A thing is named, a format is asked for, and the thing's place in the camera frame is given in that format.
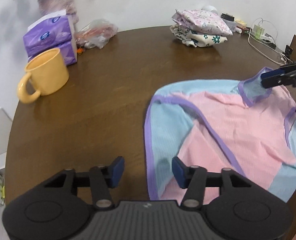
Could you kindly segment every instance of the gray ribbed panel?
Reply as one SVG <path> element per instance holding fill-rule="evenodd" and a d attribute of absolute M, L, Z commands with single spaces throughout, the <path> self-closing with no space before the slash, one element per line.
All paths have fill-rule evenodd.
<path fill-rule="evenodd" d="M 98 212 L 72 240 L 223 240 L 197 212 L 179 209 L 174 201 L 130 202 Z"/>

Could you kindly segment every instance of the purple tissue package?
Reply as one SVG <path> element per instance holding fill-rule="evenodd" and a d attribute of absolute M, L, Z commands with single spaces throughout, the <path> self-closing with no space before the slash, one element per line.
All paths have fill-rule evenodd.
<path fill-rule="evenodd" d="M 45 50 L 59 48 L 66 65 L 77 62 L 77 47 L 70 17 L 62 15 L 41 19 L 28 30 L 23 39 L 29 61 Z"/>

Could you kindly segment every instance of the vase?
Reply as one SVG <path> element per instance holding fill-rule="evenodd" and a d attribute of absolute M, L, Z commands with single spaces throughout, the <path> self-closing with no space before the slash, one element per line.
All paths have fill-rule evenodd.
<path fill-rule="evenodd" d="M 65 9 L 67 14 L 72 16 L 74 24 L 79 21 L 77 9 L 73 0 L 38 0 L 38 4 L 39 10 L 43 16 Z"/>

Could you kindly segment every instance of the wooden table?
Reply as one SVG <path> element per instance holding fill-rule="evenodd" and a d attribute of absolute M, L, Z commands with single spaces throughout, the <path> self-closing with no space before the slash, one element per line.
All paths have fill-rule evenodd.
<path fill-rule="evenodd" d="M 61 90 L 31 105 L 18 104 L 7 151 L 6 203 L 62 169 L 88 171 L 118 155 L 126 167 L 120 186 L 111 191 L 114 201 L 147 200 L 143 125 L 154 92 L 183 80 L 243 80 L 264 66 L 276 67 L 237 33 L 209 48 L 186 47 L 169 27 L 118 33 L 103 49 L 87 50 L 69 66 Z M 290 91 L 296 100 L 296 89 Z M 91 201 L 89 189 L 78 196 Z M 289 205 L 295 213 L 291 239 L 296 192 Z"/>

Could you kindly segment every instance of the folded floral clothing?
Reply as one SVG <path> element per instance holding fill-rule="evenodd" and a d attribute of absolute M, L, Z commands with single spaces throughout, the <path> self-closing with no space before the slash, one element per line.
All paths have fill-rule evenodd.
<path fill-rule="evenodd" d="M 178 24 L 172 25 L 170 30 L 186 46 L 209 47 L 227 41 L 224 36 L 200 33 Z"/>
<path fill-rule="evenodd" d="M 193 80 L 156 91 L 144 139 L 150 199 L 176 199 L 185 190 L 171 160 L 209 172 L 229 167 L 283 201 L 296 190 L 296 103 L 284 86 L 264 89 L 262 69 L 246 81 Z M 207 188 L 204 203 L 217 197 Z"/>
<path fill-rule="evenodd" d="M 232 35 L 232 31 L 227 24 L 213 12 L 204 10 L 176 10 L 172 19 L 181 27 L 186 27 L 197 32 L 222 36 Z"/>

